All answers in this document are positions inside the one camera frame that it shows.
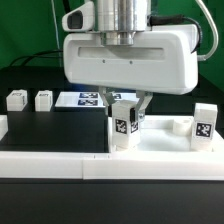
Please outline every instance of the white base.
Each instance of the white base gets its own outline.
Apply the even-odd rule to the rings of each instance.
[[[137,150],[116,152],[110,146],[111,152],[104,154],[0,151],[0,177],[224,180],[224,140],[220,135],[215,132],[213,152],[192,152],[188,137],[172,136],[168,128],[172,120],[146,117]]]

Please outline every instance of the small white block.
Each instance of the small white block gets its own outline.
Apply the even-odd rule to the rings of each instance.
[[[8,132],[8,120],[7,116],[1,115],[0,116],[0,141],[5,136],[5,134]]]
[[[39,91],[35,97],[35,110],[36,111],[50,111],[53,104],[52,91],[45,90]]]
[[[173,121],[173,133],[179,136],[188,136],[192,131],[191,118],[176,118]]]
[[[196,104],[191,139],[193,151],[212,151],[217,113],[217,105]]]
[[[6,98],[7,111],[22,111],[27,104],[26,90],[13,90]]]

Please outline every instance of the black surface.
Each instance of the black surface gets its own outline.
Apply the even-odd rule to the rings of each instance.
[[[224,220],[224,184],[218,182],[3,182],[4,224],[223,224]]]
[[[83,27],[83,14],[81,11],[76,11],[68,16],[68,28],[71,30],[82,29]]]
[[[0,113],[3,114],[4,97],[15,87],[28,88],[32,98],[39,88],[49,87],[47,85],[51,83],[49,88],[55,93],[54,101],[60,90],[97,91],[95,87],[69,84],[61,69],[12,69],[0,71],[0,96],[3,96]],[[35,82],[32,77],[25,78],[33,71],[38,79]],[[16,74],[23,72],[27,75],[19,82]],[[45,78],[39,79],[40,73],[45,74]],[[224,136],[224,94],[203,77],[200,77],[194,91],[184,96],[154,94],[146,112],[153,115],[193,115],[196,102],[218,105],[216,129]],[[49,150],[51,146],[53,150],[57,145],[60,148],[63,142],[70,151],[70,143],[74,144],[71,131],[87,131],[87,126],[82,126],[84,116],[86,121],[92,122],[90,133],[95,125],[105,131],[104,115],[100,110],[59,113],[53,109],[51,113],[41,114],[34,112],[32,104],[28,105],[26,112],[8,113],[10,131],[1,143],[4,147],[10,143],[26,150]],[[67,139],[63,136],[66,133],[69,133]],[[98,139],[95,144],[102,141],[100,137]],[[0,223],[4,224],[223,224],[223,208],[223,181],[0,179]]]
[[[108,152],[104,111],[8,112],[1,151]]]

